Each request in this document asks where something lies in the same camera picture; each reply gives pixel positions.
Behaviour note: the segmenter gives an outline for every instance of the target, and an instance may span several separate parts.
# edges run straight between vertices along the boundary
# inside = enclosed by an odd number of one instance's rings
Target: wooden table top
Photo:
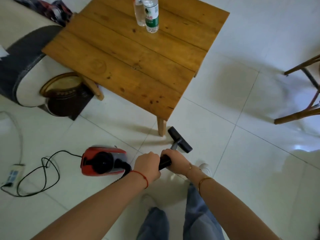
[[[228,15],[199,0],[159,0],[159,30],[149,33],[132,0],[92,0],[43,52],[168,120]]]

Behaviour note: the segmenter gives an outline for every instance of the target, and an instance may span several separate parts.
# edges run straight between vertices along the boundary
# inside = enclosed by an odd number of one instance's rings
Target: shoe
[[[202,164],[199,166],[199,168],[201,169],[201,171],[202,171],[205,175],[211,177],[211,172],[210,172],[210,169],[209,169],[209,165],[208,165],[208,164],[202,163]]]
[[[155,200],[148,194],[145,194],[141,197],[141,202],[148,211],[151,210],[153,207],[158,207]]]

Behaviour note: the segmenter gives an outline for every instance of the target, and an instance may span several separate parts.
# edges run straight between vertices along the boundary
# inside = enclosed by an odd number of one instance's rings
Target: vacuum cleaner
[[[173,139],[171,149],[176,150],[179,146],[186,153],[192,151],[192,147],[173,126],[168,129],[168,133]],[[168,155],[160,157],[159,171],[170,165],[171,159]],[[132,170],[127,160],[126,151],[116,147],[99,145],[86,149],[82,155],[80,167],[82,174],[86,176],[104,176],[124,172],[121,177],[123,178]]]

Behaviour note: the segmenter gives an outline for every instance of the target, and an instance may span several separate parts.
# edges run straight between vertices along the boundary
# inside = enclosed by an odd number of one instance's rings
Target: red string bracelet
[[[146,176],[144,176],[142,173],[140,173],[140,172],[138,172],[138,171],[136,171],[136,170],[132,170],[131,172],[135,172],[135,173],[140,174],[140,175],[146,180],[146,187],[145,187],[144,189],[148,188],[149,182],[148,182],[148,179],[147,179]]]

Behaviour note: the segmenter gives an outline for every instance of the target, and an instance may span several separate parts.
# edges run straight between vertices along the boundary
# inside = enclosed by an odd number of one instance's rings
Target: blue jeans
[[[169,222],[163,210],[157,207],[149,211],[137,240],[168,240]],[[198,190],[190,184],[186,199],[183,239],[224,240],[222,228],[206,206]]]

